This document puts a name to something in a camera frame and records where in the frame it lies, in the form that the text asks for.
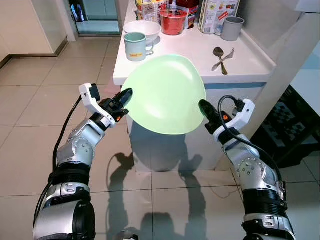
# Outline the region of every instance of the doorway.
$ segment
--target doorway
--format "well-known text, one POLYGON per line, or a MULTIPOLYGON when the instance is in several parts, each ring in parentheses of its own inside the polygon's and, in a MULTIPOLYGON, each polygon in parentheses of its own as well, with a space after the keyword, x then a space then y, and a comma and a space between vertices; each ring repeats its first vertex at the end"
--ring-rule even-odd
POLYGON ((79 36, 119 36, 115 0, 68 0, 79 36))

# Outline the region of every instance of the mug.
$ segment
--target mug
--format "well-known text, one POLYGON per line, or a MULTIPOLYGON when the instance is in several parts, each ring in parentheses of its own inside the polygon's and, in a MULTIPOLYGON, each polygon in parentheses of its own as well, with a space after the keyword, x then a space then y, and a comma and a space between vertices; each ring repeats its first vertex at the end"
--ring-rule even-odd
POLYGON ((221 38, 226 41, 235 41, 240 35, 245 20, 237 16, 229 16, 223 22, 221 38))
POLYGON ((128 60, 139 62, 154 53, 154 42, 150 50, 147 48, 147 37, 141 32, 130 32, 124 36, 125 53, 128 60))

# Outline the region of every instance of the white bowl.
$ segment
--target white bowl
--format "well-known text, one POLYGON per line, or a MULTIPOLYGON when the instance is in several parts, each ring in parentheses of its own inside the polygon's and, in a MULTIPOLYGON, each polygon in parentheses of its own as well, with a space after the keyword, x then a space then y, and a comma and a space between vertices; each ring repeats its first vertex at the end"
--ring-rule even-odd
POLYGON ((153 21, 140 20, 128 22, 124 25, 123 30, 126 33, 143 33, 146 35, 146 44, 150 44, 158 37, 161 32, 161 26, 153 21))

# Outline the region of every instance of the light green bowl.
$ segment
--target light green bowl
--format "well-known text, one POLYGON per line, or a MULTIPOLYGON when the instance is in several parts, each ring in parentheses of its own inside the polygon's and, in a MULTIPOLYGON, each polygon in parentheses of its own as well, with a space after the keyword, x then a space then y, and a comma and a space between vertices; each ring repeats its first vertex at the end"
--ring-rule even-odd
POLYGON ((125 106, 142 127, 167 135, 187 134, 203 121, 198 103, 206 99, 204 83, 191 61, 164 55, 137 67, 122 90, 132 88, 125 106))

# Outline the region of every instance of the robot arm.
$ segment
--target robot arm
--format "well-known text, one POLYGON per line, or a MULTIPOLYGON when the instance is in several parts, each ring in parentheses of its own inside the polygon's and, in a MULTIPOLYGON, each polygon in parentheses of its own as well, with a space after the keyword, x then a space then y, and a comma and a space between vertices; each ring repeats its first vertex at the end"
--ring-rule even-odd
POLYGON ((245 143, 249 141, 247 137, 238 132, 249 122, 255 104, 249 99, 236 100, 234 119, 222 111, 228 129, 222 126, 220 113, 209 102, 201 100, 199 107, 209 120, 205 127, 222 144, 240 179, 245 209, 242 227, 247 233, 244 240, 296 240, 286 214, 285 183, 259 152, 245 143))
POLYGON ((96 236, 89 188, 96 145, 105 131, 128 113, 123 107, 133 92, 127 89, 98 104, 100 96, 95 84, 83 84, 79 90, 93 115, 80 123, 57 151, 55 170, 49 176, 44 201, 35 213, 35 240, 93 240, 96 236))

